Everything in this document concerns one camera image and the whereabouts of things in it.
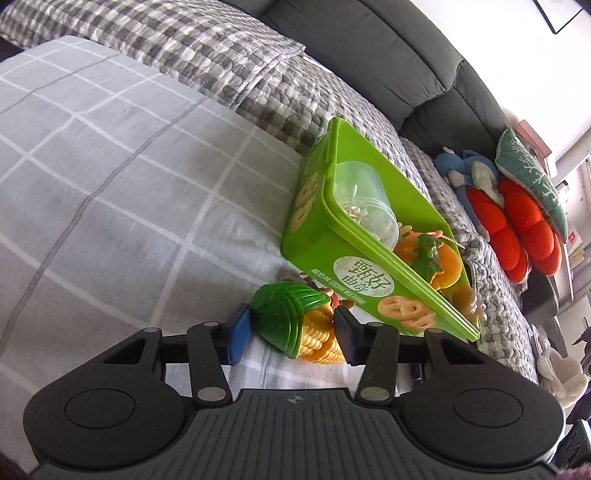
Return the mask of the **green leaf pattern pillow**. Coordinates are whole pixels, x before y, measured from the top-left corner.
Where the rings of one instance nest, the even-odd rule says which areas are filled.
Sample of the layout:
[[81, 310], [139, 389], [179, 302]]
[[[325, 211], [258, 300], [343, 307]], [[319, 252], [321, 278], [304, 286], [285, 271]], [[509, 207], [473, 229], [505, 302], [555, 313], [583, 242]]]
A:
[[542, 209], [546, 220], [565, 243], [568, 223], [559, 194], [539, 161], [526, 149], [510, 127], [499, 139], [495, 164], [504, 176], [529, 192]]

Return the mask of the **clear cotton swab jar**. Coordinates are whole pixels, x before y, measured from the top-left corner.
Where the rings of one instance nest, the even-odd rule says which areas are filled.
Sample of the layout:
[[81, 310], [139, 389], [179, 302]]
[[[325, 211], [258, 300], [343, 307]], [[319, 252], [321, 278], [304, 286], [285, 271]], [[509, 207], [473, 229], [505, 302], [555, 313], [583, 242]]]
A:
[[399, 225], [377, 171], [367, 163], [346, 161], [335, 166], [335, 202], [353, 221], [392, 250]]

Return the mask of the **grey checked quilt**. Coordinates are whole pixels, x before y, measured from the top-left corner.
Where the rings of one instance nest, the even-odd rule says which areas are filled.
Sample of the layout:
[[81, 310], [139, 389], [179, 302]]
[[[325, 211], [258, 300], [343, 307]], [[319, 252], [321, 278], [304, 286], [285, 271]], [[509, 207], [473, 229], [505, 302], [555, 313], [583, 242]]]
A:
[[297, 153], [334, 117], [352, 124], [435, 205], [456, 238], [478, 233], [431, 155], [301, 43], [221, 1], [7, 1], [1, 36], [29, 49], [65, 35], [117, 50], [221, 103]]

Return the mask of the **toy corn cob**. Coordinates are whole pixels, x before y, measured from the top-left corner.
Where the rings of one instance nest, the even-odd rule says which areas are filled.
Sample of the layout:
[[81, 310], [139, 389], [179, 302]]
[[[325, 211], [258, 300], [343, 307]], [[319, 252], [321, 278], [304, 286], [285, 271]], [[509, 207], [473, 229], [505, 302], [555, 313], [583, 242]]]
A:
[[331, 290], [283, 281], [266, 284], [250, 301], [252, 327], [290, 359], [315, 364], [345, 362], [335, 337], [335, 309], [349, 307]]

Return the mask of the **blue plush monkey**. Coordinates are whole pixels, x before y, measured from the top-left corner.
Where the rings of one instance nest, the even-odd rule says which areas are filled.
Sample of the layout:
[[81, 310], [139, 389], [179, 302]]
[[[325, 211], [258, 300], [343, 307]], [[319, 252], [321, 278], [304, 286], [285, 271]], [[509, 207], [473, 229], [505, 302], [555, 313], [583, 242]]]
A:
[[466, 211], [471, 207], [468, 188], [484, 192], [494, 203], [504, 207], [504, 198], [498, 190], [500, 173], [495, 164], [485, 156], [472, 150], [463, 150], [458, 155], [452, 149], [444, 147], [443, 152], [435, 157], [434, 165], [455, 190]]

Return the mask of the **orange toy pumpkin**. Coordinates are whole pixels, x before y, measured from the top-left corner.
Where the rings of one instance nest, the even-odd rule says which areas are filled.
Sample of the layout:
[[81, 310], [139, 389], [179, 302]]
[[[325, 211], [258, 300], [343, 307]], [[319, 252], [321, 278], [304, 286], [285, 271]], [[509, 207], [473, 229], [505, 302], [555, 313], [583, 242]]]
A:
[[394, 246], [394, 254], [435, 290], [445, 290], [461, 278], [463, 262], [453, 248], [455, 241], [442, 230], [415, 232], [409, 230]]

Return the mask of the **orange flower cushion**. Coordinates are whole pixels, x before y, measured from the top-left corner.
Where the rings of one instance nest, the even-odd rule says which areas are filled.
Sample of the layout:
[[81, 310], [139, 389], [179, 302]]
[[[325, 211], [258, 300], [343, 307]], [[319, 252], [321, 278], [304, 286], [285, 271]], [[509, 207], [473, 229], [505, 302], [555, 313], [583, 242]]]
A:
[[498, 189], [504, 206], [474, 187], [467, 189], [467, 198], [508, 279], [520, 283], [531, 269], [546, 276], [557, 273], [562, 263], [559, 237], [539, 205], [509, 179], [501, 179]]

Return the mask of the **grey pebble pattern blanket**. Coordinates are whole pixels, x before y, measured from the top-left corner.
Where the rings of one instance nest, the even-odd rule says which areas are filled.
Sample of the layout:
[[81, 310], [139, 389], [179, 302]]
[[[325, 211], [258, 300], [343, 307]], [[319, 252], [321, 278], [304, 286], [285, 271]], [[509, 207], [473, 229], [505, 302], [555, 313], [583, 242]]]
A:
[[478, 237], [469, 241], [462, 256], [472, 286], [486, 307], [487, 319], [477, 341], [478, 349], [538, 384], [529, 323], [494, 251]]

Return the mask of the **white bookshelf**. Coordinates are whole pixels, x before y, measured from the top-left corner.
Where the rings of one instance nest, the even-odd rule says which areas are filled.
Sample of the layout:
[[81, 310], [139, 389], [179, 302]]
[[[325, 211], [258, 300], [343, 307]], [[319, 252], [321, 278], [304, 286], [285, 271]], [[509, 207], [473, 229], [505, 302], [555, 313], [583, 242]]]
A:
[[563, 266], [555, 275], [559, 303], [567, 308], [583, 295], [587, 280], [581, 270], [590, 261], [590, 254], [583, 252], [590, 245], [590, 129], [554, 159], [549, 144], [526, 120], [513, 126], [550, 175], [574, 231], [564, 247]]

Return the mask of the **dark grey sofa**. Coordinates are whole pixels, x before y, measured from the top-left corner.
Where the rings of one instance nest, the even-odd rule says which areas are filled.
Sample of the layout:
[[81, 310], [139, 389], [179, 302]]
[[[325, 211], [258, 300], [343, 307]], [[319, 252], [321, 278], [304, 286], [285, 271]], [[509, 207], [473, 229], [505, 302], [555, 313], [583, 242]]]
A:
[[[433, 165], [444, 147], [458, 155], [472, 150], [495, 164], [499, 139], [510, 127], [500, 106], [472, 66], [413, 3], [240, 1], [238, 9], [303, 44], [308, 56], [369, 100], [398, 134], [431, 155]], [[478, 237], [489, 244], [472, 206], [465, 212]], [[402, 305], [394, 300], [381, 313], [414, 327], [429, 323], [423, 333], [436, 328], [436, 314], [427, 306], [408, 312]]]

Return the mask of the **small brown reindeer toy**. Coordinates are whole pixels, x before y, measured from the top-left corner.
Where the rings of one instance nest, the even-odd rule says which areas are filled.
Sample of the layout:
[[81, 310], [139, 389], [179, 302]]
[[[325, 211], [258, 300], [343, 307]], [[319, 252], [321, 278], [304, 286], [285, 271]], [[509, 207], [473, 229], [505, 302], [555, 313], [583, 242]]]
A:
[[354, 300], [342, 298], [341, 296], [339, 296], [338, 293], [335, 293], [335, 291], [332, 290], [332, 288], [325, 287], [325, 285], [318, 283], [317, 281], [315, 281], [315, 279], [312, 279], [310, 275], [305, 274], [304, 272], [301, 272], [297, 276], [296, 275], [283, 276], [280, 278], [280, 280], [301, 283], [301, 284], [307, 285], [308, 287], [311, 287], [312, 289], [315, 289], [317, 291], [324, 293], [325, 295], [329, 296], [329, 299], [331, 299], [332, 309], [342, 306], [342, 307], [345, 307], [346, 309], [351, 310], [351, 309], [353, 309], [353, 307], [356, 306], [356, 302]]

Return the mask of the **green plastic cookie box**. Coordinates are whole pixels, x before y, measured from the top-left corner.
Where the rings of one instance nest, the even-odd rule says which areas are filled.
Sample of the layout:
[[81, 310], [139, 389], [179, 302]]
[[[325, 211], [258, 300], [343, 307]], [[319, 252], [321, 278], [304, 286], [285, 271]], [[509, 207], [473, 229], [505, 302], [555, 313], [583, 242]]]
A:
[[451, 236], [450, 226], [407, 176], [351, 124], [334, 118], [304, 158], [280, 242], [283, 257], [406, 335], [420, 336], [430, 325], [414, 327], [382, 315], [394, 300], [402, 301], [408, 312], [427, 306], [436, 314], [433, 326], [460, 339], [478, 340], [481, 329], [452, 305], [452, 288], [435, 290], [339, 207], [335, 179], [338, 165], [346, 161], [361, 162], [377, 173], [398, 223]]

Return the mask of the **white plush toy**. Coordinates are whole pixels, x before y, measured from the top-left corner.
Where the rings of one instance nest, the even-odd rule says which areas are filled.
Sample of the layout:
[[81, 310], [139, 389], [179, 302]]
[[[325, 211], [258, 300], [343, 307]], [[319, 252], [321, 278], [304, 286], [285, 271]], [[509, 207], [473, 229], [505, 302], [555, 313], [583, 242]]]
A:
[[581, 364], [563, 357], [549, 344], [537, 347], [536, 367], [540, 382], [563, 410], [573, 407], [585, 394], [589, 379]]

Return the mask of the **light grey grid sheet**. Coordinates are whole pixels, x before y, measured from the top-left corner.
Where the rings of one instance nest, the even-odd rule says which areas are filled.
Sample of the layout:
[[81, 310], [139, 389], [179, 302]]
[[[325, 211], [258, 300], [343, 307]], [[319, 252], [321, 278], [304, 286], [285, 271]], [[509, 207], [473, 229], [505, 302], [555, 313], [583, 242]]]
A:
[[124, 54], [62, 37], [1, 64], [1, 449], [42, 387], [127, 336], [228, 318], [297, 278], [301, 158]]

